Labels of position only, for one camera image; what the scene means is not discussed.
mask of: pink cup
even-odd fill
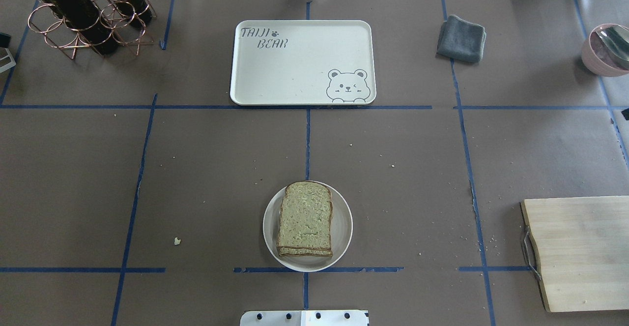
[[[583,42],[583,46],[581,47],[581,60],[583,64],[585,64],[591,72],[601,75],[602,77],[619,77],[629,74],[629,70],[618,68],[618,66],[614,64],[611,57],[607,54],[605,45],[596,34],[596,31],[610,28],[611,26],[616,26],[616,24],[602,24],[596,26],[592,32],[589,33],[588,38]]]

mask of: bear face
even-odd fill
[[[367,73],[357,69],[353,73],[341,73],[333,69],[328,72],[330,84],[326,93],[332,102],[365,102],[371,95],[367,86]]]

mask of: slice of bread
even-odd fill
[[[328,187],[310,181],[288,185],[277,234],[280,256],[331,256],[331,224],[332,196]]]
[[[322,256],[331,257],[332,251],[310,250],[309,248],[280,247],[279,256]]]

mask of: folded gray towel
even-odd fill
[[[485,28],[450,15],[441,25],[436,52],[466,62],[480,62],[485,48]]]

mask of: plate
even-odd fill
[[[343,257],[350,245],[350,241],[352,240],[352,212],[350,211],[350,207],[343,196],[341,196],[341,194],[333,187],[326,185],[323,182],[311,182],[321,183],[325,187],[328,187],[332,196],[332,224],[330,225],[330,234],[332,237],[332,257],[279,256],[279,252],[277,252],[279,212],[282,200],[285,196],[286,187],[279,190],[279,192],[277,192],[270,200],[262,220],[262,234],[270,253],[279,263],[298,272],[317,272],[318,270],[332,266],[341,257]]]
[[[229,96],[242,106],[360,106],[375,100],[371,27],[360,20],[246,20]]]

